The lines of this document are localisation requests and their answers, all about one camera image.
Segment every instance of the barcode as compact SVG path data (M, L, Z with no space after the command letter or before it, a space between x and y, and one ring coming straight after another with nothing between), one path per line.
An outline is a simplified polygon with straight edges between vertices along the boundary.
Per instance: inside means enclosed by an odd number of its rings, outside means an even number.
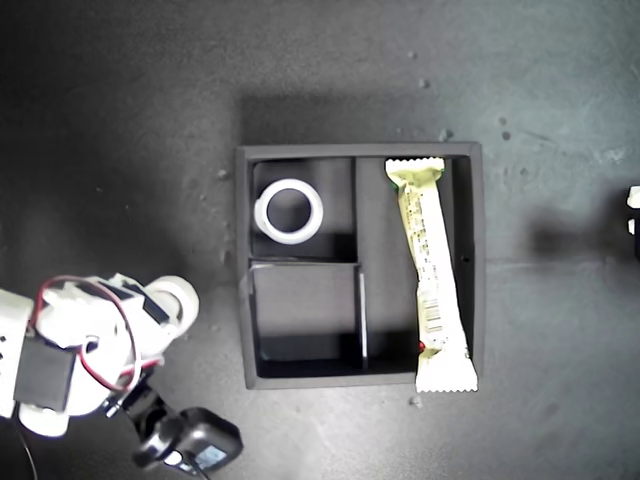
M427 332L439 332L442 330L442 316L440 314L440 305L437 298L429 298L422 304L427 322Z

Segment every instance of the red wire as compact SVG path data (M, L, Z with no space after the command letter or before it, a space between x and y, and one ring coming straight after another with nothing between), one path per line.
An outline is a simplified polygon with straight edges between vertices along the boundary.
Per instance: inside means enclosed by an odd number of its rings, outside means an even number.
M53 284L58 283L58 282L75 282L75 283L80 283L83 285L86 285L90 288L92 288L93 290L100 292L101 294L103 294L104 296L106 296L111 303L113 303L113 305L118 309L118 312L120 313L120 315L122 316L122 319L124 320L125 326L127 328L127 333L129 333L129 338L131 339L131 350L133 353L133 358L135 359L137 356L137 350L136 350L136 344L135 344L135 339L133 337L133 332L131 330L131 325L129 323L129 319L127 318L127 314L124 311L124 308L122 306L122 303L120 302L120 299L111 291L109 290L107 287L96 283L92 280L88 280L86 278L82 278L82 277L76 277L76 276L72 276L72 275L60 275L57 277L53 277L50 278L49 280L45 281L42 285L40 285L40 288L38 289L38 293L36 294L36 298L34 301L34 305L33 305L33 310L31 312L31 318L29 319L29 323L28 326L31 328L35 329L36 323L38 322L38 317L40 316L40 313L42 312L42 308L44 305L44 292L48 289L51 288L51 286L53 286ZM100 385L102 385L104 388L107 388L113 392L125 392L128 391L130 388L132 388L134 385L133 384L133 377L131 377L128 381L128 383L126 383L125 385L116 385L113 384L109 381L107 381L102 375L100 375L98 372L96 372L93 368L91 368L91 366L87 363L87 359L84 356L84 347L80 347L80 349L78 350L78 357L80 358L80 363L82 364L83 368L86 370L86 372L91 375L91 377L98 382Z

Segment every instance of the cable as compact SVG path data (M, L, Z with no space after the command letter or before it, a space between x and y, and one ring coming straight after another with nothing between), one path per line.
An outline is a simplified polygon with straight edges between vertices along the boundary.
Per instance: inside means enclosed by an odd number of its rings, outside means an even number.
M83 344L78 349L78 357L80 359L80 363L82 364L83 368L87 371L87 373L91 375L91 377L103 387L113 392L125 392L133 388L135 385L138 384L138 382L140 381L140 376L142 375L142 369L144 368L142 358L136 346L136 341L133 335L133 331L131 329L131 324L129 322L129 319L127 318L127 314L124 311L124 307L122 306L120 299L104 285L94 282L93 280L89 280L87 278L76 277L72 275L60 275L57 277L50 278L49 280L45 281L42 285L40 285L40 288L38 289L38 293L36 294L36 298L33 305L33 311L31 312L31 318L29 319L29 323L28 323L29 328L35 329L36 327L36 324L38 322L38 317L40 316L40 313L42 312L42 309L44 306L45 291L51 288L54 284L59 282L74 282L77 284L86 285L90 287L92 290L107 297L107 299L111 301L111 303L113 303L113 305L116 307L116 309L122 316L122 320L124 321L125 328L127 330L127 333L129 334L129 339L131 340L131 351L133 353L133 376L130 378L129 382L127 382L123 386L113 384L107 381L102 375L97 373L89 365L85 357L87 345L89 343L88 341L85 342L85 344Z
M36 462L33 461L33 455L31 454L31 449L29 448L29 444L27 443L27 439L24 438L24 435L20 431L20 427L16 425L14 422L11 422L18 438L20 439L20 443L24 447L24 451L27 453L27 457L29 458L29 464L31 465L31 474L33 476L33 480L38 480L38 470L36 470Z

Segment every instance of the debris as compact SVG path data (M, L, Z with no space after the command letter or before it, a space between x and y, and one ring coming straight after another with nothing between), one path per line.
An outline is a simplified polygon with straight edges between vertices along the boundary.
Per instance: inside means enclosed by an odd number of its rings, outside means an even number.
M409 399L409 405L416 408L422 408L423 405L422 405L422 399L420 398L420 395L414 395L413 397L411 397Z
M438 136L438 141L439 142L447 142L449 141L451 138L453 138L453 132L449 129L443 128L442 130L440 130L440 135Z

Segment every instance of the black cable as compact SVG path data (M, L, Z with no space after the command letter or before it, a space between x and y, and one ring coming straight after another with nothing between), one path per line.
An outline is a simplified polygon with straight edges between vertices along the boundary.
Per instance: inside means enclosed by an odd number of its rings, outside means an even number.
M33 455L31 454L31 449L29 448L29 444L27 443L27 439L24 438L24 435L20 431L20 427L18 425L16 425L15 422L10 422L10 423L11 423L11 426L13 427L13 429L15 430L16 435L20 439L20 443L22 444L22 447L24 448L24 451L27 454L27 458L29 459L29 464L31 465L31 475L33 477L33 480L38 480L38 470L36 470L36 463L33 460Z

